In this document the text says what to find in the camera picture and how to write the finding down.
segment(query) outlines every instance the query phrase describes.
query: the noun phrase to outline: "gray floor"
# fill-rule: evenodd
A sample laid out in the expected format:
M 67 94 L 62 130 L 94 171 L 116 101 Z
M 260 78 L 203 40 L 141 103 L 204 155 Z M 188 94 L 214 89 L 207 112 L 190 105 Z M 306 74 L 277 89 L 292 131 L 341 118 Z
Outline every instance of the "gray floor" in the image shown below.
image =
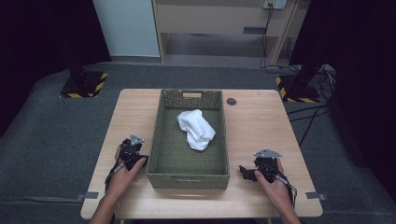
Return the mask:
M 124 88 L 276 89 L 275 77 L 290 73 L 276 67 L 267 72 L 260 69 L 261 46 L 250 38 L 244 42 L 244 38 L 226 36 L 223 48 L 206 55 L 205 49 L 212 49 L 209 37 L 176 36 L 171 39 L 163 63 L 123 61 L 87 66 L 88 70 L 110 74 L 94 99 L 59 97 L 67 71 L 38 81 L 20 114 L 0 139 L 0 197 L 74 198 L 85 192 L 118 94 Z M 278 64 L 288 64 L 286 55 L 281 56 Z M 284 103 L 284 106 L 290 112 L 320 104 Z M 290 115 L 290 120 L 312 114 L 312 110 L 305 110 Z M 291 122 L 297 141 L 302 139 L 308 124 L 309 119 Z M 328 197 L 321 202 L 324 210 L 321 217 L 302 217 L 303 221 L 396 223 L 396 203 L 371 170 L 358 168 L 349 159 L 331 114 L 314 119 L 301 151 L 317 192 Z M 80 204 L 13 202 L 0 206 L 0 223 L 86 223 L 79 216 Z M 160 222 L 261 224 L 267 223 L 267 219 Z M 274 218 L 273 223 L 279 223 L 279 219 Z

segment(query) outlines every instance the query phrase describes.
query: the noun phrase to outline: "green plastic basket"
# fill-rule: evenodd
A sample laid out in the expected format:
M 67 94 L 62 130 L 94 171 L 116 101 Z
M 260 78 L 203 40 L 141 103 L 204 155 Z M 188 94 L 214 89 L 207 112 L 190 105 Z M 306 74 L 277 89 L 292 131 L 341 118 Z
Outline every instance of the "green plastic basket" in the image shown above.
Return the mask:
M 177 123 L 200 109 L 216 135 L 203 151 L 191 149 Z M 155 189 L 227 189 L 230 179 L 221 91 L 162 90 L 147 177 Z

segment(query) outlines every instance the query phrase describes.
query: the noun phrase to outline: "white cloth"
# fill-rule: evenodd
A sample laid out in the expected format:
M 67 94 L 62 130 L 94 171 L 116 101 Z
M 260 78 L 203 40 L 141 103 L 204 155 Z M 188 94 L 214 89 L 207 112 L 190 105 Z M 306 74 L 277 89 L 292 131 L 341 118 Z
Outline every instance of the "white cloth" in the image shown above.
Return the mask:
M 187 142 L 192 149 L 204 150 L 216 134 L 199 109 L 181 112 L 177 122 L 180 129 L 187 132 Z

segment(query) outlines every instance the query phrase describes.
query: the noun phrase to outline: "wooden table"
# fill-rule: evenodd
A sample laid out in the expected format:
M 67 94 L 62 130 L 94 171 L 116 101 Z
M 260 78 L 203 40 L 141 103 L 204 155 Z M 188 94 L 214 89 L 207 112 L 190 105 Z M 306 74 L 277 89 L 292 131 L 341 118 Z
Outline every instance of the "wooden table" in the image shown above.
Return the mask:
M 145 169 L 116 208 L 117 218 L 240 218 L 277 217 L 275 208 L 257 182 L 243 179 L 239 165 L 254 168 L 253 153 L 265 147 L 282 153 L 282 165 L 290 183 L 297 188 L 295 210 L 299 217 L 318 217 L 318 199 L 307 199 L 315 191 L 285 108 L 277 91 L 222 90 L 226 120 L 230 182 L 226 190 L 154 189 Z M 114 164 L 117 146 L 131 133 L 146 141 L 141 153 L 149 154 L 160 90 L 123 90 L 110 121 L 89 192 L 97 199 L 85 199 L 83 218 L 91 218 L 104 196 L 105 179 Z M 236 105 L 227 105 L 234 98 Z

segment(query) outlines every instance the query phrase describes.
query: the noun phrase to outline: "black curtain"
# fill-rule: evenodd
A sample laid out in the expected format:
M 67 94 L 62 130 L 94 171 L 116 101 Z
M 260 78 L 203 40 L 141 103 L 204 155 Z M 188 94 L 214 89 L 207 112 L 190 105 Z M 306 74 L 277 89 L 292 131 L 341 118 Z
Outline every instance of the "black curtain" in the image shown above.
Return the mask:
M 68 69 L 42 6 L 55 15 L 81 65 L 110 61 L 92 0 L 1 1 L 0 136 L 40 78 Z
M 312 0 L 290 64 L 330 64 L 330 109 L 352 159 L 370 167 L 396 201 L 395 1 Z

